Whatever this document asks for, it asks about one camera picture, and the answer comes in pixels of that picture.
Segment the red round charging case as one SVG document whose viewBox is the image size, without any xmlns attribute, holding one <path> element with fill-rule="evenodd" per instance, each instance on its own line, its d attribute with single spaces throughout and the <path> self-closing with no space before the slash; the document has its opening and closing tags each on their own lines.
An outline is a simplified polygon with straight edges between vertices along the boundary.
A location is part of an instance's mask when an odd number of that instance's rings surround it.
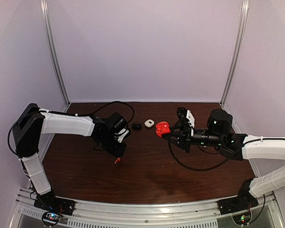
<svg viewBox="0 0 285 228">
<path fill-rule="evenodd" d="M 168 122 L 159 122 L 156 124 L 156 134 L 162 137 L 164 134 L 169 134 L 171 132 L 170 125 Z"/>
</svg>

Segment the white charging case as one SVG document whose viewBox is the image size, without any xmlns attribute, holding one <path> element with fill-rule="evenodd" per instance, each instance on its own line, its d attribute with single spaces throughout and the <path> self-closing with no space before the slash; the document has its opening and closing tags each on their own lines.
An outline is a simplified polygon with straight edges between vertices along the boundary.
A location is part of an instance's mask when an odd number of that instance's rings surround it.
<svg viewBox="0 0 285 228">
<path fill-rule="evenodd" d="M 151 128 L 151 127 L 154 126 L 154 120 L 148 119 L 148 120 L 146 120 L 146 121 L 144 122 L 144 125 L 145 125 L 145 127 L 147 127 L 147 128 Z"/>
</svg>

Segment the black charging case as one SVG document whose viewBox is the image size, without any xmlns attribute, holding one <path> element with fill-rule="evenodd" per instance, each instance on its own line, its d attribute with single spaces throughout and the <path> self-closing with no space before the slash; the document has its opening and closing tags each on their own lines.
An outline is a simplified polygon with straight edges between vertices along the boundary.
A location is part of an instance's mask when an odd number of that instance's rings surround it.
<svg viewBox="0 0 285 228">
<path fill-rule="evenodd" d="M 142 124 L 141 123 L 132 123 L 132 128 L 135 130 L 141 129 Z"/>
</svg>

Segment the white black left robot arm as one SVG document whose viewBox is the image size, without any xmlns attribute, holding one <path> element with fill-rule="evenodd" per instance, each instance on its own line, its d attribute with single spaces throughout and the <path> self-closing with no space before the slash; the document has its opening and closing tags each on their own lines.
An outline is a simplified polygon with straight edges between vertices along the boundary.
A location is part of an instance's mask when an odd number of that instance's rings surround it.
<svg viewBox="0 0 285 228">
<path fill-rule="evenodd" d="M 22 164 L 31 181 L 37 199 L 49 211 L 59 206 L 59 200 L 48 181 L 38 155 L 39 140 L 45 134 L 68 134 L 91 137 L 102 149 L 120 160 L 126 149 L 123 142 L 131 134 L 128 122 L 115 112 L 108 118 L 99 118 L 94 113 L 66 114 L 50 111 L 30 103 L 18 120 L 10 127 L 7 139 L 13 139 L 15 148 L 10 151 Z"/>
</svg>

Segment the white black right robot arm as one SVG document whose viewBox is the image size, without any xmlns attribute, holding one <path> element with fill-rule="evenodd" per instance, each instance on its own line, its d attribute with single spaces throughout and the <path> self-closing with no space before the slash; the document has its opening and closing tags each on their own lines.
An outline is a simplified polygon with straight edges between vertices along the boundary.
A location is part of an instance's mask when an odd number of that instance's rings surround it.
<svg viewBox="0 0 285 228">
<path fill-rule="evenodd" d="M 210 171 L 229 160 L 273 159 L 285 161 L 285 137 L 263 137 L 232 133 L 232 115 L 221 109 L 210 112 L 207 128 L 195 128 L 195 119 L 190 110 L 179 107 L 178 121 L 170 127 L 167 122 L 156 124 L 156 134 L 168 141 L 168 147 L 175 161 L 191 171 Z M 183 164 L 171 146 L 175 145 L 190 152 L 192 145 L 214 147 L 225 160 L 210 168 L 198 169 Z M 285 165 L 269 174 L 243 182 L 233 198 L 234 206 L 243 210 L 254 200 L 266 193 L 285 187 Z"/>
</svg>

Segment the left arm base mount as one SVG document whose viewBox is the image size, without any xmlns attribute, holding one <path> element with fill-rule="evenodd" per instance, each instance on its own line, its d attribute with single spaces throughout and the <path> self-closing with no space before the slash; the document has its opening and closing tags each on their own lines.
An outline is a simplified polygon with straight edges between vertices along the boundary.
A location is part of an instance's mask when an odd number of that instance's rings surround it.
<svg viewBox="0 0 285 228">
<path fill-rule="evenodd" d="M 56 196 L 47 197 L 37 194 L 34 207 L 45 211 L 41 215 L 41 221 L 46 227 L 53 227 L 56 226 L 65 215 L 73 215 L 75 202 Z"/>
</svg>

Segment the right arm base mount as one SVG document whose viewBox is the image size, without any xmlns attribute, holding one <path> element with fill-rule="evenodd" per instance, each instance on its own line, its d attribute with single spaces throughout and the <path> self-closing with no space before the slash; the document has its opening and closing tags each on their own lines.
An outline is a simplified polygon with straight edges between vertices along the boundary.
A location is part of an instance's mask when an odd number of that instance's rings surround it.
<svg viewBox="0 0 285 228">
<path fill-rule="evenodd" d="M 244 196 L 236 196 L 218 201 L 221 215 L 231 214 L 236 225 L 246 226 L 252 221 L 252 208 L 258 206 L 258 200 Z"/>
</svg>

